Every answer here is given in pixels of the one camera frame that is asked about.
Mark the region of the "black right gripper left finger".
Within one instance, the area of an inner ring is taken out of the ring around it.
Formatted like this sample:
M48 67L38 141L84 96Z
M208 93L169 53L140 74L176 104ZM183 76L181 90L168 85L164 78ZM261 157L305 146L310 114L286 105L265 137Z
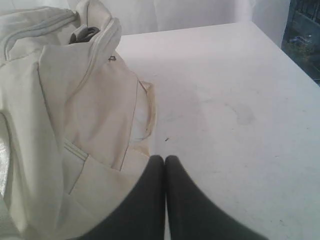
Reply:
M127 197L82 240L163 240L165 235L165 164L153 155Z

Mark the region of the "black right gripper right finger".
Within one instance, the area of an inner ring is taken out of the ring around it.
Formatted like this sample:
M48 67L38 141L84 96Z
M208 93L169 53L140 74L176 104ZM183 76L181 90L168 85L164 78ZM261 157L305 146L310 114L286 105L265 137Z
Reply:
M165 159L166 202L172 240L265 240L215 205L194 183L179 158Z

